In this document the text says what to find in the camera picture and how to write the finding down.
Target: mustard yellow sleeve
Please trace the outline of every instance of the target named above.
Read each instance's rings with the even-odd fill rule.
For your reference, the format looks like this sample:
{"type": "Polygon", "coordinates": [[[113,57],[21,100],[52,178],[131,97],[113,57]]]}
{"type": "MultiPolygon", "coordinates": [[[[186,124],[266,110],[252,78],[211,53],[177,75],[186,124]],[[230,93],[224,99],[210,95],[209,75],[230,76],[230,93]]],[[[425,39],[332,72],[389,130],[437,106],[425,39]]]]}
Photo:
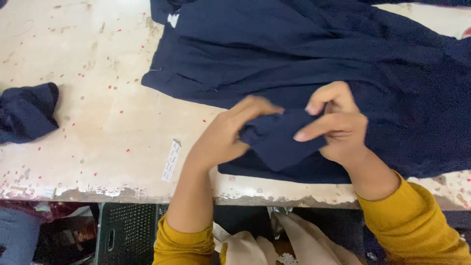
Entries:
{"type": "Polygon", "coordinates": [[[164,215],[159,221],[152,265],[209,265],[214,251],[212,226],[198,233],[173,230],[164,215]]]}
{"type": "Polygon", "coordinates": [[[449,227],[432,194],[407,183],[381,201],[358,198],[368,228],[393,264],[471,264],[468,245],[449,227]]]}

